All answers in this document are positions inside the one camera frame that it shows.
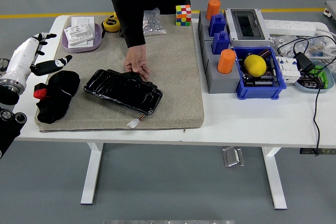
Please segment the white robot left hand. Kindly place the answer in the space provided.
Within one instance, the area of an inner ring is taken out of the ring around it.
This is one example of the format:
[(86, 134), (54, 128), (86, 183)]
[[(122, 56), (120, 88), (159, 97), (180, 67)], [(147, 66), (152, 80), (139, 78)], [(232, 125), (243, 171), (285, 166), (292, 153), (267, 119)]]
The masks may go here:
[(39, 33), (23, 42), (13, 53), (9, 62), (6, 73), (2, 79), (9, 79), (26, 84), (28, 76), (33, 73), (37, 76), (43, 76), (61, 70), (71, 59), (71, 55), (67, 55), (57, 60), (49, 60), (34, 64), (36, 55), (44, 55), (38, 48), (46, 45), (46, 40), (55, 38), (56, 34)]

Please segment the person's right hand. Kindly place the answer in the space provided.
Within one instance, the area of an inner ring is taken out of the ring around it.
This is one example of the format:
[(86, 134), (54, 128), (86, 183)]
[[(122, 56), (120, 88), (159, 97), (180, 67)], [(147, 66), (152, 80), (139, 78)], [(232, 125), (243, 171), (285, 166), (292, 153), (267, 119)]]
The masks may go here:
[(128, 48), (124, 60), (125, 72), (136, 72), (145, 81), (149, 78), (150, 70), (146, 64), (146, 45)]

